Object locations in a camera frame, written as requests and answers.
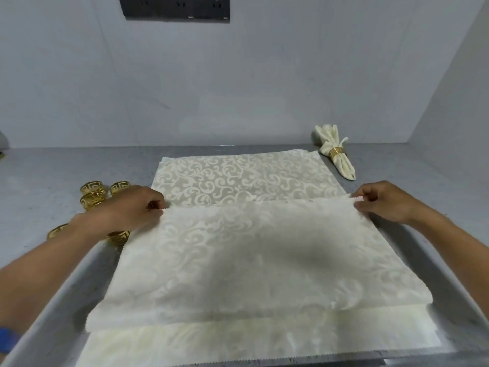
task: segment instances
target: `gold napkin ring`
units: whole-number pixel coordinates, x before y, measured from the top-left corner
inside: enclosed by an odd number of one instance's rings
[[[343,147],[334,147],[333,149],[331,149],[328,153],[328,157],[333,159],[333,157],[335,155],[338,155],[338,154],[341,154],[341,153],[345,153],[345,149],[343,149]]]

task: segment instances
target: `hand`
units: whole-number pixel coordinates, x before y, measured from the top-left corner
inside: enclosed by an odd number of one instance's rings
[[[410,224],[430,208],[409,193],[388,181],[363,184],[351,195],[363,197],[355,208],[361,212],[373,212],[384,219],[402,224]]]
[[[111,232],[133,230],[155,223],[163,215],[163,208],[165,198],[160,192],[133,185],[93,209],[75,215],[70,225],[102,238]]]

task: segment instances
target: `white wall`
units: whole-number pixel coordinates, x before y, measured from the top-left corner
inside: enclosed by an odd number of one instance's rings
[[[230,24],[118,0],[0,0],[12,147],[407,141],[484,0],[231,0]]]
[[[410,143],[449,177],[489,192],[489,0],[440,82]]]

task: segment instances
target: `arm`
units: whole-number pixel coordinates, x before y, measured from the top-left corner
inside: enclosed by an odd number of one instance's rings
[[[407,224],[423,234],[489,318],[489,247],[388,181],[362,185],[353,193],[362,212]]]
[[[148,209],[150,202],[157,209]],[[98,241],[110,232],[157,221],[163,208],[160,192],[134,185],[89,212],[75,215],[58,235],[0,269],[0,327],[26,332]]]

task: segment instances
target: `wall socket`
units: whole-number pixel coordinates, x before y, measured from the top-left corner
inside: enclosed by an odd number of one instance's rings
[[[229,21],[229,0],[120,0],[127,19]]]

